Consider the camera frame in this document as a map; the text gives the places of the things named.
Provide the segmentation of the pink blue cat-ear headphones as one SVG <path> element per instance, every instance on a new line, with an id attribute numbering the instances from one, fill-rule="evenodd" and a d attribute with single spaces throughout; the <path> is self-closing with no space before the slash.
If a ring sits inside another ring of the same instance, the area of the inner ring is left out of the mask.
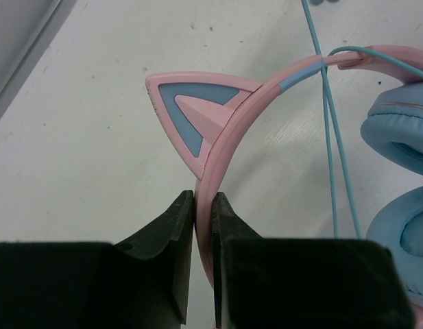
<path id="1" fill-rule="evenodd" d="M 341 47 L 328 56 L 305 58 L 266 82 L 206 72 L 153 74 L 145 85 L 156 115 L 172 145 L 195 175 L 195 229 L 202 265 L 210 281 L 211 207 L 241 139 L 278 96 L 329 66 L 365 69 L 403 84 L 423 82 L 423 50 L 398 45 Z"/>

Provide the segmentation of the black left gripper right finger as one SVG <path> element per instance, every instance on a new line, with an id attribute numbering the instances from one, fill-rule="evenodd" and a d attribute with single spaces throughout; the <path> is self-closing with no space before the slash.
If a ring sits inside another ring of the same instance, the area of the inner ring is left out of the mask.
<path id="1" fill-rule="evenodd" d="M 412 328 L 388 249 L 358 239 L 263 238 L 224 193 L 212 203 L 218 328 Z"/>

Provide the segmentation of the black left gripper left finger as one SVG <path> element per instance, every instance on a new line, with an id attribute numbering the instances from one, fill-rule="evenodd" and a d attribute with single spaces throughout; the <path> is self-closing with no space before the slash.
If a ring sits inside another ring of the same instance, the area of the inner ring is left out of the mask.
<path id="1" fill-rule="evenodd" d="M 0 243 L 0 328 L 180 328 L 193 193 L 117 244 Z"/>

